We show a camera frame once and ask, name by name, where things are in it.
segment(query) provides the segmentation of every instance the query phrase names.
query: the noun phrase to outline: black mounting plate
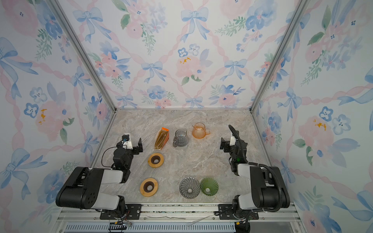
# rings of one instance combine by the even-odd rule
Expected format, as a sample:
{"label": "black mounting plate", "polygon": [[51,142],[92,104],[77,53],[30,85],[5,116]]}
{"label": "black mounting plate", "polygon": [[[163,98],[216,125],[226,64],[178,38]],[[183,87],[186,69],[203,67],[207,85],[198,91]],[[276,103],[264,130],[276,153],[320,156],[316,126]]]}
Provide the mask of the black mounting plate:
{"label": "black mounting plate", "polygon": [[[129,213],[127,214],[127,220],[139,220],[140,213],[141,213],[141,204],[126,204]],[[101,220],[118,220],[112,216],[109,216],[107,212],[101,212],[100,215]]]}
{"label": "black mounting plate", "polygon": [[[245,218],[246,215],[251,212],[251,210],[238,210],[237,213],[234,213],[235,215],[233,215],[232,204],[219,204],[218,208],[219,208],[219,211],[215,213],[219,213],[220,220],[237,220],[237,218],[240,218],[240,217]],[[251,212],[250,216],[252,217],[252,219],[259,219],[258,213]]]}

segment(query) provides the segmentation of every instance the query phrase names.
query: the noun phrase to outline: brown hole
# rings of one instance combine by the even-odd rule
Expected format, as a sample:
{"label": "brown hole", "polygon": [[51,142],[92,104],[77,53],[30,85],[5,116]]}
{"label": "brown hole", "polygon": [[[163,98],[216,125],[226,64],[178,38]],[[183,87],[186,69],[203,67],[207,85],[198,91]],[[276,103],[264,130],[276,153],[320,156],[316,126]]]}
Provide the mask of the brown hole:
{"label": "brown hole", "polygon": [[151,192],[154,189],[154,183],[151,181],[148,181],[144,184],[144,191],[145,192]]}
{"label": "brown hole", "polygon": [[159,156],[153,156],[152,158],[151,158],[151,163],[152,164],[157,164],[157,163],[159,163],[161,161],[161,157],[159,157]]}

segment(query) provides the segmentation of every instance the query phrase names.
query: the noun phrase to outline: green glass bowl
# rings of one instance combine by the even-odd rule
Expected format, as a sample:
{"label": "green glass bowl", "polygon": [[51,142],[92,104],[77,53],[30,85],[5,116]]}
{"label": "green glass bowl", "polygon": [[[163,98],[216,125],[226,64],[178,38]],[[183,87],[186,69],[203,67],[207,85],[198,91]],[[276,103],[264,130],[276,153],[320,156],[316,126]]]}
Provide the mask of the green glass bowl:
{"label": "green glass bowl", "polygon": [[211,177],[203,178],[200,184],[201,191],[207,196],[213,196],[219,190],[219,185],[216,180]]}

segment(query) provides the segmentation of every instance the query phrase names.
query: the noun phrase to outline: amber glass mug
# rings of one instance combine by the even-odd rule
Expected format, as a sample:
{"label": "amber glass mug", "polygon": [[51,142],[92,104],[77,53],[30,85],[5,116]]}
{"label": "amber glass mug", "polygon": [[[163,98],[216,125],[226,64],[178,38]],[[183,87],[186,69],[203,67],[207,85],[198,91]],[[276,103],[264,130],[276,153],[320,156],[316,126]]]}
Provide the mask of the amber glass mug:
{"label": "amber glass mug", "polygon": [[199,122],[193,125],[193,131],[192,131],[193,137],[201,139],[209,134],[210,134],[210,131],[206,129],[206,126],[203,123]]}

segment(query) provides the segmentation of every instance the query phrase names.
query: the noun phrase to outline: gray glass pitcher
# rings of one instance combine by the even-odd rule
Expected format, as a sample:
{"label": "gray glass pitcher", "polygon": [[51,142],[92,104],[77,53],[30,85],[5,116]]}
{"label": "gray glass pitcher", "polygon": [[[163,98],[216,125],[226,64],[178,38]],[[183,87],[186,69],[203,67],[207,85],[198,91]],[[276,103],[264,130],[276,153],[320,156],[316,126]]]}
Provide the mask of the gray glass pitcher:
{"label": "gray glass pitcher", "polygon": [[175,137],[173,138],[173,147],[184,147],[189,142],[189,137],[187,136],[187,129],[178,129],[175,132]]}

